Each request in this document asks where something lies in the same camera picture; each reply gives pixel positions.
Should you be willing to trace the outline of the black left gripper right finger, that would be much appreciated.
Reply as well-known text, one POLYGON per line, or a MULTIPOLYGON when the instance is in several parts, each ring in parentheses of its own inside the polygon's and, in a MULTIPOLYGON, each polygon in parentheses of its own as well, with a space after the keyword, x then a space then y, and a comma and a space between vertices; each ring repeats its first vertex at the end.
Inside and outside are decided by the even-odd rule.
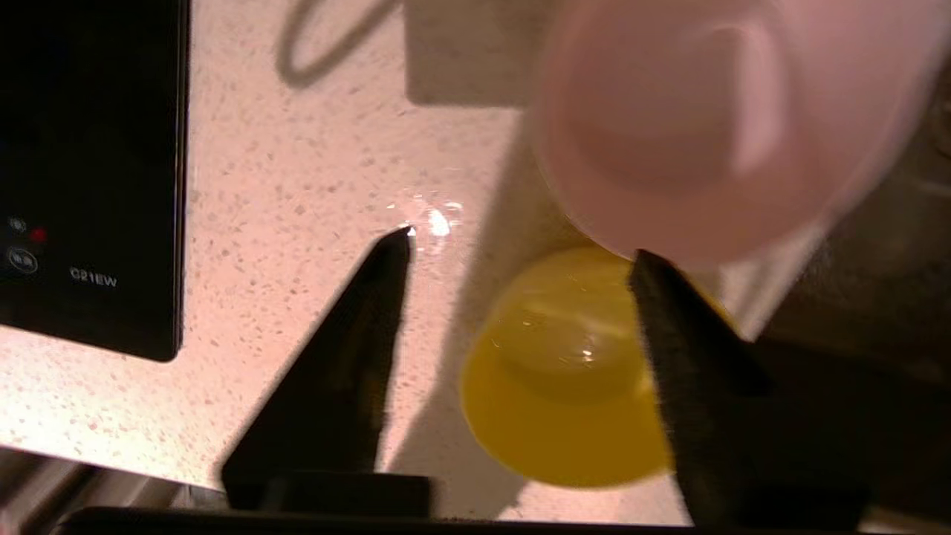
POLYGON ((836 459, 717 307, 639 250, 629 290, 676 483, 700 528, 858 528, 869 486, 836 459))

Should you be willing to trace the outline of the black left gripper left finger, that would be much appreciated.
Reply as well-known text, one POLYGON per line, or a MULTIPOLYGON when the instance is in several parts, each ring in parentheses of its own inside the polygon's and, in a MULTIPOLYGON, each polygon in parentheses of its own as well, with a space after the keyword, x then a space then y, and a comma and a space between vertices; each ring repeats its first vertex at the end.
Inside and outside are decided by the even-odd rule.
POLYGON ((231 508, 428 514, 428 478, 378 473, 413 230, 371 246, 221 468, 231 508))

